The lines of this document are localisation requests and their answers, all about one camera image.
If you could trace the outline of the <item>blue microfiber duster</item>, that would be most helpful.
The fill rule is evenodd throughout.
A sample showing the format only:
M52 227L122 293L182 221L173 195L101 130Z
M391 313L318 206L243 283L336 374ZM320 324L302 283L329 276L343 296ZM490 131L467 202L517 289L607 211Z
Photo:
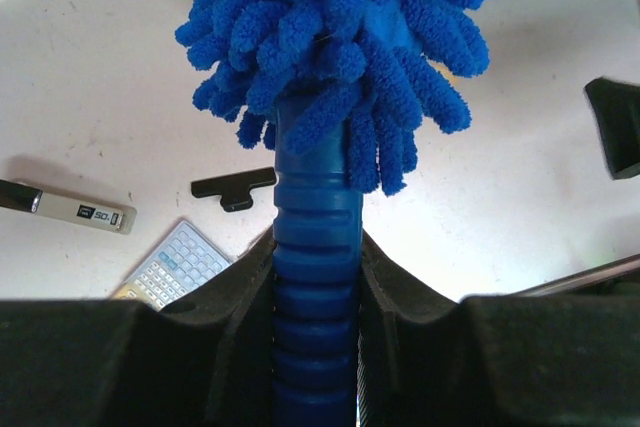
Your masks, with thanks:
M394 195L424 120L452 134L471 113L434 67L483 74L470 12L486 0L194 0L175 33L208 73L194 105L275 154L272 416L356 420L365 194Z

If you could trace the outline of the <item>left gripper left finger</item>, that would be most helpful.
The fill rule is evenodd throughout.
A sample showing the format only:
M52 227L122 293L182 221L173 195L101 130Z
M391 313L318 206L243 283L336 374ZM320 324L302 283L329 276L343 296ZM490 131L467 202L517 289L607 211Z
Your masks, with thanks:
M274 241L161 310L5 301L5 426L267 426Z

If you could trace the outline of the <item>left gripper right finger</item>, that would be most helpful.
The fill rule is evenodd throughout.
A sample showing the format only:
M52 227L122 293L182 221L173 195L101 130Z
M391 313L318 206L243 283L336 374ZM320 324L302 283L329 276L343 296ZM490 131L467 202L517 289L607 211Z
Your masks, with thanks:
M362 243L364 426L635 426L639 296L453 302Z

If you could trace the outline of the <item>black T-shaped plastic part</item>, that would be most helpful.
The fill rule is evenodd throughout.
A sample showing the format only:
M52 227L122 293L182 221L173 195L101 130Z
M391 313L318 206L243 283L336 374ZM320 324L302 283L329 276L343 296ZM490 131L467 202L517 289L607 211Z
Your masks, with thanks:
M276 182L274 168L265 167L193 181L190 190L196 199L218 197L222 209L234 213L253 207L251 192L254 189L273 186Z

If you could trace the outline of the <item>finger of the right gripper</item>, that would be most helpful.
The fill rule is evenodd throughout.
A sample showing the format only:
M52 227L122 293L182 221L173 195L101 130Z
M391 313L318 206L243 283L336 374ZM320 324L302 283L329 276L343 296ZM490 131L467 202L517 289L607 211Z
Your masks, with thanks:
M584 92L594 113L610 176L639 175L639 86L600 77Z

